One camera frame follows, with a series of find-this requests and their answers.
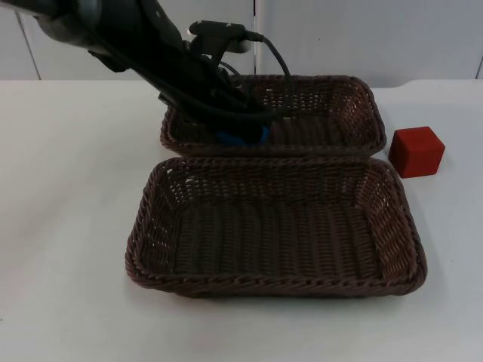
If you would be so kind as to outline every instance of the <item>white tabletop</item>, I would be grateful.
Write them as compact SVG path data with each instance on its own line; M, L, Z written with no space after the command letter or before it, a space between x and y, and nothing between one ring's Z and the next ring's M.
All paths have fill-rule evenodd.
M375 90L388 145L430 126L404 185L429 275L404 297L184 299L124 270L165 106L136 81L0 82L0 360L483 360L483 82Z

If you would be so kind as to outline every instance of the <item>black wire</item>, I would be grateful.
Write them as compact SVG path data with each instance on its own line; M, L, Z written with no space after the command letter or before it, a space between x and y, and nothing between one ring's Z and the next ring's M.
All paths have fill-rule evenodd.
M235 68L233 68L232 66L230 66L228 63L225 63L225 62L221 62L220 61L220 65L221 66L224 66L225 68L227 68L231 73L233 73L237 77L241 77L242 76L238 70L236 70Z
M292 79L292 75L288 70L288 67L284 61L284 58L281 57L280 53L277 51L277 48L275 48L275 45L273 45L273 43L268 38L265 38L265 36L263 35L261 36L263 37L262 42L265 43L266 46L270 49L270 51L272 52L273 56L277 59L278 64L280 64L280 67L285 74L285 81L287 82L287 86L288 86L288 95L285 97L284 105L282 107L283 110L285 110L288 108L289 104L291 103L294 97L294 93L295 93L294 80Z
M202 110L203 112L206 113L211 113L212 115L215 115L220 118L227 118L227 119L232 119L236 121L246 121L246 122L260 122L260 121L267 121L271 118L274 118L278 115L280 115L286 108L286 105L288 104L289 100L292 97L294 85L292 82L291 74L288 71L288 67L285 64L285 61L282 59L280 53L276 50L275 46L272 44L272 42L265 38L263 35L255 33L255 32L247 32L247 34L254 34L257 37L257 40L252 40L252 41L262 41L273 52L273 55L277 59L277 61L280 63L280 66L284 70L284 74L289 86L289 89L291 90L291 93L285 100L284 108L283 109L277 109L275 111L270 111L270 112L257 112L257 113L237 113L237 112L230 112L230 111L225 111L223 109L218 109L213 106L209 106L199 100L197 100L195 97L192 97L183 91L179 90L176 87L171 86L167 82L163 81L161 78L155 76L153 73L151 73L148 69L144 68L141 66L139 63L135 62L132 60L130 57L125 56L121 51L118 51L116 47L114 47L112 44L110 44L109 41L107 41L105 38L99 36L95 31L91 30L88 26L83 24L83 27L87 32L90 33L90 35L93 37L95 41L98 41L108 52L111 53L114 57L117 57L118 60L122 61L126 66L129 68L132 68L136 73L138 73L141 77L143 77L148 83L150 83L153 87L158 89L159 91L162 90L167 90L170 92L170 94L174 97L175 100L181 100L185 104L190 105L193 108L197 108Z

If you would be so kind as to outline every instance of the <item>rectangular basket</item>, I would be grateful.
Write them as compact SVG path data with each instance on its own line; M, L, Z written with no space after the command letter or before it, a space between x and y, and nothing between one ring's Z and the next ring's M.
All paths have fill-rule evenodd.
M191 297L403 295L426 278L395 171L360 158L163 162L125 261L137 284Z
M263 146L225 146L203 124L196 124L168 107L161 142L182 156L365 155L386 145L386 134L371 89L348 76L294 76L295 95L285 117L272 123ZM287 95L280 75L246 75L260 102L272 109Z

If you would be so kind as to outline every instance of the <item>white wall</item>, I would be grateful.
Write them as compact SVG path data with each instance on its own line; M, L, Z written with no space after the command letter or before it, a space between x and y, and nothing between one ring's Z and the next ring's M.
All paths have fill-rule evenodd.
M200 19L254 27L253 0L160 2L184 35ZM392 86L474 78L483 57L482 0L256 0L256 10L257 31L272 39L294 74L349 74ZM49 39L33 18L22 19L42 79L137 78L110 72L83 49ZM0 46L0 79L36 78L14 12L4 9ZM254 70L253 51L227 60L243 73ZM257 48L257 72L281 73L265 47Z
M257 0L257 30L294 74L357 75L371 85L474 78L482 0ZM265 48L257 71L281 73Z
M187 38L186 31L197 20L229 20L253 29L253 2L250 0L162 0L166 14ZM35 19L22 16L27 38L42 79L134 79L132 71L115 74L85 50L47 37ZM253 73L254 55L229 55L240 72Z
M0 8L0 79L37 79L15 13Z

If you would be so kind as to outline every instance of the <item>red cube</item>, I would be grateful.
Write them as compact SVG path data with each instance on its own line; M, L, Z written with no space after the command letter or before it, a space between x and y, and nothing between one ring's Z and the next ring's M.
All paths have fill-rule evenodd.
M434 175L438 172L445 145L429 127L397 130L389 160L402 178Z

